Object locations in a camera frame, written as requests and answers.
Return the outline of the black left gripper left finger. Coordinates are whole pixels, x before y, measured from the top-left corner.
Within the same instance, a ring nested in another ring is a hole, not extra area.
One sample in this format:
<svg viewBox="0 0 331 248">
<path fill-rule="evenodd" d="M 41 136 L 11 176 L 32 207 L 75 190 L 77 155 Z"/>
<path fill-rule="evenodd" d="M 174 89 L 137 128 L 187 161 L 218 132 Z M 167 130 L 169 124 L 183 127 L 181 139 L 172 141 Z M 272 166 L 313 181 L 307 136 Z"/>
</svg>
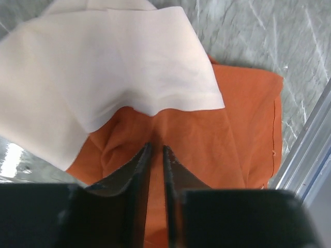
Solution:
<svg viewBox="0 0 331 248">
<path fill-rule="evenodd" d="M 97 195 L 97 230 L 93 247 L 143 247 L 152 145 L 107 177 L 86 187 Z"/>
</svg>

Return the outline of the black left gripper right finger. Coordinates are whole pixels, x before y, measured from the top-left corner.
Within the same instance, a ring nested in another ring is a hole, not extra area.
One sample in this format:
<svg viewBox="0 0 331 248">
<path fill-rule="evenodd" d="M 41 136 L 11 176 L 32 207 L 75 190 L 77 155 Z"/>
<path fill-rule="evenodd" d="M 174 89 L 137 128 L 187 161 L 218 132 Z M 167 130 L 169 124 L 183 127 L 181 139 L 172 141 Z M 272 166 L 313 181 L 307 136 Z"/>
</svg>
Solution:
<svg viewBox="0 0 331 248">
<path fill-rule="evenodd" d="M 163 177 L 169 247 L 185 247 L 182 194 L 205 190 L 207 185 L 181 164 L 170 146 L 163 147 Z"/>
</svg>

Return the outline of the orange and beige underwear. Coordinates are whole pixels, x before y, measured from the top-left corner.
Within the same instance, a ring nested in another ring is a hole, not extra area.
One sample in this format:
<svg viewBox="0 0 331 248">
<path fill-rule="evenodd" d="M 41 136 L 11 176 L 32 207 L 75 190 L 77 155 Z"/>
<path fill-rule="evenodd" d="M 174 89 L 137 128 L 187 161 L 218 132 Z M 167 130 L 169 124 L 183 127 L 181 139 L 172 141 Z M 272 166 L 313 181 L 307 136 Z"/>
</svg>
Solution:
<svg viewBox="0 0 331 248">
<path fill-rule="evenodd" d="M 151 142 L 144 246 L 166 247 L 163 147 L 210 187 L 266 187 L 282 81 L 218 64 L 181 7 L 55 1 L 1 41 L 1 136 L 86 184 Z"/>
</svg>

